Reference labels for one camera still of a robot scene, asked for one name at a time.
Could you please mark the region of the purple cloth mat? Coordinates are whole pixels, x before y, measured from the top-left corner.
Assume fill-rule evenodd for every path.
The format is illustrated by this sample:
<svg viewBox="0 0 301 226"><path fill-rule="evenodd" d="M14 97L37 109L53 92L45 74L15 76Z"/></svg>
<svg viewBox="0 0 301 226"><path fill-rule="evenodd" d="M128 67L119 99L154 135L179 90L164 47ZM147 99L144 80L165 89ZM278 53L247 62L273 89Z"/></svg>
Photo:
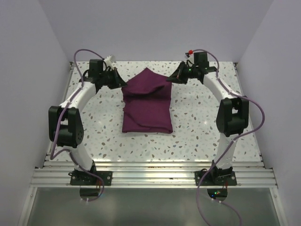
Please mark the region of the purple cloth mat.
<svg viewBox="0 0 301 226"><path fill-rule="evenodd" d="M122 88L122 132L173 132L170 116L172 84L167 77L145 68Z"/></svg>

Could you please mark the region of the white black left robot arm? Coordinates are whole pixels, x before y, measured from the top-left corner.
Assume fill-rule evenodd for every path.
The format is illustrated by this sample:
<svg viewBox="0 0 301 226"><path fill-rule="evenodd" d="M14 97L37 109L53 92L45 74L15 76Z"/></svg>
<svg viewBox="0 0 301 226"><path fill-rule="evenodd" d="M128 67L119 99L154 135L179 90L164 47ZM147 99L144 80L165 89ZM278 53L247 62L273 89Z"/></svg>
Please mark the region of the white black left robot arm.
<svg viewBox="0 0 301 226"><path fill-rule="evenodd" d="M82 144L84 128L80 114L102 87L118 89L127 86L114 64L113 56L103 60L91 59L71 95L59 106L48 110L49 139L53 143L50 159L54 160L62 152L67 152L75 170L82 171L81 179L87 185L94 184L98 174L92 170L94 161Z"/></svg>

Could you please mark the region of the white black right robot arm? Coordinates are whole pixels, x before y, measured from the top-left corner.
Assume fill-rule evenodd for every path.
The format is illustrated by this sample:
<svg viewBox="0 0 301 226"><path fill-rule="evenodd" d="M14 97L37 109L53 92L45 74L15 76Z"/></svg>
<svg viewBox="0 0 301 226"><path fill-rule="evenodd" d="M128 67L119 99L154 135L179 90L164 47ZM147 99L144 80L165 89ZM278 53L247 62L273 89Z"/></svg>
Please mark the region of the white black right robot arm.
<svg viewBox="0 0 301 226"><path fill-rule="evenodd" d="M220 133L220 142L215 158L208 170L195 171L197 185L236 185L232 160L236 148L235 137L243 134L249 123L249 101L233 92L219 78L220 64L210 66L209 53L204 50L190 50L186 61L180 62L178 68L167 81L187 84L189 79L197 79L206 86L219 101L216 126Z"/></svg>

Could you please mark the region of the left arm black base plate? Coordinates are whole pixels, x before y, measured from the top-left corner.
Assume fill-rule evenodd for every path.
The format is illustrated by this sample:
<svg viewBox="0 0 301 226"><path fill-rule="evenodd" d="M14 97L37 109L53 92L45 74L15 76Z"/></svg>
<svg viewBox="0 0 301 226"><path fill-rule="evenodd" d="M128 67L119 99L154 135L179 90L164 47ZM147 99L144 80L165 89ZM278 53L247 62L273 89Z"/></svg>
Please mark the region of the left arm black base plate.
<svg viewBox="0 0 301 226"><path fill-rule="evenodd" d="M71 177L70 185L72 186L95 186L104 185L110 186L112 181L112 171L96 171L95 175L100 177L103 181L99 181L95 176L91 176L83 171L74 170L69 172L68 175Z"/></svg>

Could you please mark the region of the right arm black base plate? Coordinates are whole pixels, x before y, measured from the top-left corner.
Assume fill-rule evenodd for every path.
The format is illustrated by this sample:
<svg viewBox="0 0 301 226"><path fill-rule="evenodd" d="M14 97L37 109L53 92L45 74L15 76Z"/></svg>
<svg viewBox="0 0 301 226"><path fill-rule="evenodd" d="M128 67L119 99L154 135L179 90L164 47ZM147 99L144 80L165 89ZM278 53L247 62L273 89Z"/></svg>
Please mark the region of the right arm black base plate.
<svg viewBox="0 0 301 226"><path fill-rule="evenodd" d="M206 170L194 172L195 184L197 186L205 173ZM213 176L212 173L209 172L200 183L201 186L236 186L237 184L236 174L234 171L224 176Z"/></svg>

